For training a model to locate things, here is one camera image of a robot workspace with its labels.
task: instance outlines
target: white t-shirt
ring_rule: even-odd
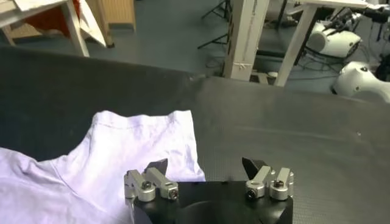
[[[98,113],[69,155],[49,161],[0,148],[0,223],[131,223],[123,175],[165,158],[169,179],[205,180],[190,111]]]

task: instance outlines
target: white robot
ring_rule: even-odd
[[[390,83],[377,79],[364,62],[352,61],[345,66],[333,90],[340,96],[390,103]]]
[[[316,23],[307,48],[318,54],[347,58],[360,43],[360,37],[351,31],[356,28],[361,17],[366,16],[375,22],[386,23],[389,21],[389,15],[390,7],[387,4],[369,4],[364,10],[347,9],[338,12],[330,21]],[[390,103],[390,82],[386,82],[386,76],[390,73],[390,70],[386,69],[390,67],[390,56],[382,60],[380,67],[374,75],[366,63],[350,62],[340,71],[340,76],[332,86],[333,92],[371,102]]]

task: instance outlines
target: screw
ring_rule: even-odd
[[[285,184],[281,180],[274,180],[274,187],[283,187]]]
[[[179,197],[179,193],[177,192],[177,190],[171,190],[169,191],[169,197],[172,200],[176,200]]]
[[[152,183],[150,181],[142,182],[141,188],[142,190],[146,190],[152,187]]]
[[[254,190],[249,190],[246,192],[246,198],[248,200],[254,200],[256,199],[256,192]]]

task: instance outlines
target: radiator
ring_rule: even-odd
[[[96,21],[99,27],[102,29],[103,23],[107,24],[131,24],[136,29],[135,24],[135,10],[134,0],[86,0],[90,6],[93,15],[96,17]],[[97,1],[101,1],[104,19],[99,17],[99,10],[97,7]],[[34,27],[28,24],[21,24],[16,29],[10,30],[10,27],[5,28],[7,33],[12,38],[33,37],[41,35]]]

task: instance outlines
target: orange fabric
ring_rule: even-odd
[[[73,0],[74,8],[77,16],[80,18],[80,2],[79,0]],[[69,37],[69,29],[66,25],[65,17],[63,16],[61,7],[56,7],[35,16],[31,16],[24,20],[26,23],[41,30],[59,30],[66,37]]]

